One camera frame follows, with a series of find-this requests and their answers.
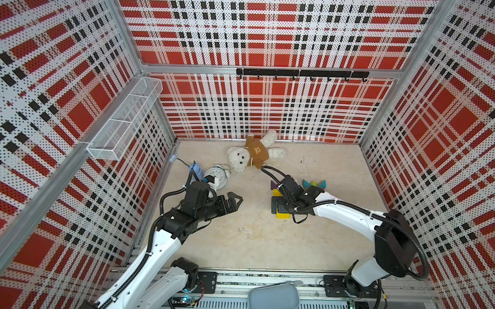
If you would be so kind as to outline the yellow small block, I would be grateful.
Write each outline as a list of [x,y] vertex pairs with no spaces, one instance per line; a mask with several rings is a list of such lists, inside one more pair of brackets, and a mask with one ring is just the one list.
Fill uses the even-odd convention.
[[291,218],[291,215],[290,214],[277,213],[276,214],[276,218],[277,219],[290,219]]

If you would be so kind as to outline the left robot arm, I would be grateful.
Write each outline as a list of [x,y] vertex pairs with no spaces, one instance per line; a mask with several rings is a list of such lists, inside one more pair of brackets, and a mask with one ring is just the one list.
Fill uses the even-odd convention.
[[185,195],[180,205],[152,223],[146,250],[98,300],[86,301],[78,309],[160,309],[178,292],[194,290],[198,266],[188,259],[177,259],[162,278],[156,276],[186,239],[201,230],[201,222],[208,225],[236,212],[243,198],[233,192],[218,195],[210,176],[200,180],[193,171],[183,188],[161,200],[178,194]]

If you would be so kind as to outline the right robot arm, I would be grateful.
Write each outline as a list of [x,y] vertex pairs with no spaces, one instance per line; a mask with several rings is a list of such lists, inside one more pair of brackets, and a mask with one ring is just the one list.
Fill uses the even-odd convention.
[[410,276],[415,280],[429,277],[427,254],[401,212],[364,209],[323,188],[312,185],[304,188],[291,176],[271,166],[262,166],[261,171],[277,185],[284,199],[283,205],[294,223],[305,222],[296,219],[300,215],[329,219],[373,243],[373,254],[354,262],[344,276],[342,287],[349,297],[364,296],[373,284],[380,288],[379,282],[390,276]]

